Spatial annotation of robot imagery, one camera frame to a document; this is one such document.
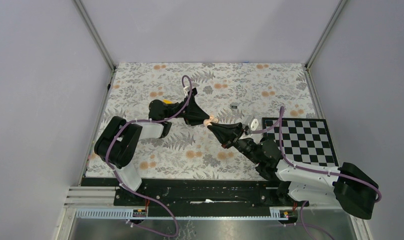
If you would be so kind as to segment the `pink round small object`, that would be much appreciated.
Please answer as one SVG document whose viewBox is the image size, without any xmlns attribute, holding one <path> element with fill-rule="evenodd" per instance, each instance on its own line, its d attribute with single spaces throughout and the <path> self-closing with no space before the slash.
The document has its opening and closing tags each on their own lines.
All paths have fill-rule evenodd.
<svg viewBox="0 0 404 240">
<path fill-rule="evenodd" d="M 211 126 L 213 123 L 218 123 L 219 122 L 219 119 L 218 118 L 216 118 L 214 115 L 210 115 L 209 116 L 209 119 L 205 119 L 204 121 L 203 121 L 203 124 L 206 126 L 206 127 L 208 127 L 208 126 Z"/>
</svg>

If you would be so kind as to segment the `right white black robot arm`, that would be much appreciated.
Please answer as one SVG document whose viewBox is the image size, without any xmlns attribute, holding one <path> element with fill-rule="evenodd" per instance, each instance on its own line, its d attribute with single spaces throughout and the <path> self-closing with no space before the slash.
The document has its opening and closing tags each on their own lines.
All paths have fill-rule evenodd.
<svg viewBox="0 0 404 240">
<path fill-rule="evenodd" d="M 210 123 L 207 127 L 223 148 L 236 148 L 256 164 L 261 177 L 280 183 L 276 198 L 283 206 L 294 201 L 338 204 L 348 214 L 369 220 L 375 203 L 381 200 L 378 184 L 351 163 L 325 167 L 287 159 L 281 133 L 278 140 L 264 137 L 255 143 L 252 138 L 242 138 L 241 123 Z"/>
</svg>

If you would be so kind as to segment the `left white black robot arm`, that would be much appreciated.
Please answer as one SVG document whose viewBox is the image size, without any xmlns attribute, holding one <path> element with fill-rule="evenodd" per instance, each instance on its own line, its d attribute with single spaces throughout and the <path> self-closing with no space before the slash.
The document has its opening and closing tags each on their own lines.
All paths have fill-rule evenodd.
<svg viewBox="0 0 404 240">
<path fill-rule="evenodd" d="M 145 139 L 162 139 L 171 129 L 172 118 L 182 118 L 190 126 L 201 125 L 210 116 L 196 103 L 196 88 L 188 91 L 182 102 L 165 103 L 155 99 L 149 104 L 148 119 L 126 121 L 114 116 L 94 145 L 94 152 L 114 171 L 120 186 L 127 187 L 126 200 L 140 205 L 145 193 L 139 187 L 142 179 L 132 164 L 138 142 Z"/>
</svg>

